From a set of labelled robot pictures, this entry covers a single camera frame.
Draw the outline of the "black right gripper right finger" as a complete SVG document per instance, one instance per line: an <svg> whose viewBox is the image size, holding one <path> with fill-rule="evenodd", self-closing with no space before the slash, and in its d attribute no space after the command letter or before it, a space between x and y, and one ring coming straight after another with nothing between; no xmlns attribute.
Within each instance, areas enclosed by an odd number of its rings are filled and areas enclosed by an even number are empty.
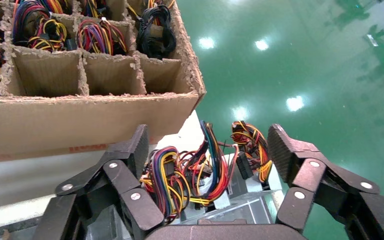
<svg viewBox="0 0 384 240"><path fill-rule="evenodd" d="M275 222L304 231L313 205L339 223L351 240L384 240L384 195L380 187L329 161L312 143L291 138L279 124L269 127L268 152L289 187Z"/></svg>

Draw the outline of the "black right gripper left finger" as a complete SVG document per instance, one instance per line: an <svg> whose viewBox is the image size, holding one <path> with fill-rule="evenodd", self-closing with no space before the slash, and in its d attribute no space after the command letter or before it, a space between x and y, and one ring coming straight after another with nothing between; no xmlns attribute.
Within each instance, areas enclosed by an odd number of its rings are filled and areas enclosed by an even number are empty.
<svg viewBox="0 0 384 240"><path fill-rule="evenodd" d="M140 124L129 140L111 144L96 164L55 188L32 238L84 240L87 227L114 206L132 239L144 240L164 222L140 184L148 153L148 127Z"/></svg>

